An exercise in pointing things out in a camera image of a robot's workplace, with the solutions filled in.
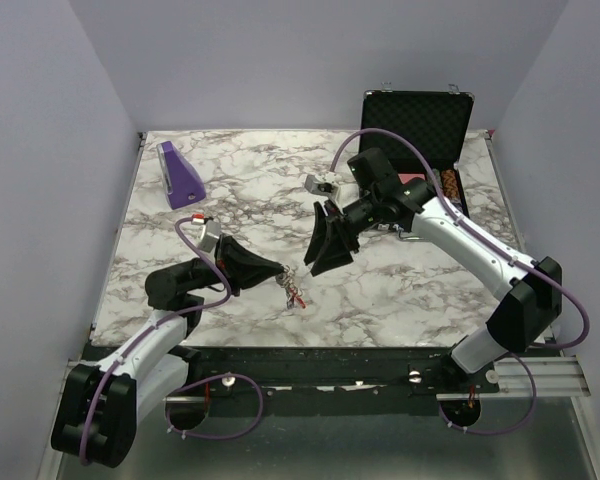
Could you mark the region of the red keyring with keys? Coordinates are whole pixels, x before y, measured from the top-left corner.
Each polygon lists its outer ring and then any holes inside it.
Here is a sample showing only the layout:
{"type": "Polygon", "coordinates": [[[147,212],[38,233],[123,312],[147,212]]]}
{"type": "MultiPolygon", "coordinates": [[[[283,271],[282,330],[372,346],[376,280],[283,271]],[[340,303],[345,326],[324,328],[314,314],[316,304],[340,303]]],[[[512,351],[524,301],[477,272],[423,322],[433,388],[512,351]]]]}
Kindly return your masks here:
{"type": "Polygon", "coordinates": [[[286,295],[286,308],[306,308],[302,290],[296,285],[292,269],[283,266],[283,272],[275,277],[276,283],[284,290],[286,295]]]}

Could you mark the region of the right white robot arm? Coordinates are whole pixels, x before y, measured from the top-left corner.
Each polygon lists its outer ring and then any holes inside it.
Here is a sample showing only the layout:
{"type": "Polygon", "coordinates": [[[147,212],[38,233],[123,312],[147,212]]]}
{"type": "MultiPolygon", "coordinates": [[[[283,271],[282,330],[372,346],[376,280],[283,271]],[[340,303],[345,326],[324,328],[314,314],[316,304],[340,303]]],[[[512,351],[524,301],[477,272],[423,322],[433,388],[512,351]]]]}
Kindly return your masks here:
{"type": "Polygon", "coordinates": [[[304,257],[314,276],[348,265],[359,235],[380,224],[397,224],[451,256],[480,280],[499,304],[486,324],[462,339],[440,367],[440,379],[460,392],[477,371],[508,352],[524,352],[562,311],[561,266],[536,261],[484,231],[432,184],[403,182],[378,148],[349,160],[355,182],[340,185],[333,173],[309,175],[306,190],[324,197],[315,203],[315,223],[304,257]]]}

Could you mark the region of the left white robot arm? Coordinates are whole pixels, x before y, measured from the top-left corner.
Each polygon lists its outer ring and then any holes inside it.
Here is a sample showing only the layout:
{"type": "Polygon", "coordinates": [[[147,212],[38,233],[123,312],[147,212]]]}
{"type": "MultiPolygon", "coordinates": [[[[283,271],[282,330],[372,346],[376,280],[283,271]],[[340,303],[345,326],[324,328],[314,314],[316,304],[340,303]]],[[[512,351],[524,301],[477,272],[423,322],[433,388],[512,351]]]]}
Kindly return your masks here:
{"type": "Polygon", "coordinates": [[[194,393],[200,368],[176,352],[208,303],[196,290],[221,284],[226,297],[282,275],[282,264],[222,235],[210,255],[150,273],[145,292],[152,312],[121,347],[69,372],[52,428],[51,447],[85,463],[115,468],[126,457],[139,423],[168,393],[194,393]]]}

